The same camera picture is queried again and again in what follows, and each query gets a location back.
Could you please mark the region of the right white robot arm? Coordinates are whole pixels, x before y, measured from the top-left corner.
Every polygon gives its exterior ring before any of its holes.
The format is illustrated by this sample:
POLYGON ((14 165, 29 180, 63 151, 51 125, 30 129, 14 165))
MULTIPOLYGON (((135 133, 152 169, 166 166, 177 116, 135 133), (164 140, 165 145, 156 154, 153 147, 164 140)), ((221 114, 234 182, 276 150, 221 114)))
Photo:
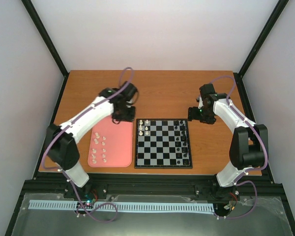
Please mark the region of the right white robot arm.
POLYGON ((229 150, 230 161, 216 175, 219 187, 231 187, 250 171, 263 170, 268 164, 268 130, 263 124, 248 119, 226 93, 217 93, 212 83, 199 88, 197 107, 188 109, 188 120, 214 124, 216 116, 230 129, 233 137, 229 150))

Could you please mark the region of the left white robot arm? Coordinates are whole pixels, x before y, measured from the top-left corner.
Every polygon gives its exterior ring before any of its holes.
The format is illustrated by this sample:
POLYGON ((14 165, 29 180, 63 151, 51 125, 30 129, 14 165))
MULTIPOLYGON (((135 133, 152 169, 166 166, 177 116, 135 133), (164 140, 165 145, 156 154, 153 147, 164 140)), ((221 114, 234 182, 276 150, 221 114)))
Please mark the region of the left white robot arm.
POLYGON ((138 89, 130 82, 120 88, 106 88, 81 112, 61 125, 50 124, 46 131, 45 158, 49 157, 68 181, 75 185, 75 192, 82 198, 92 194, 89 175, 83 169, 79 159, 77 144, 96 124, 106 117, 118 125, 134 120, 136 108, 133 97, 138 89))

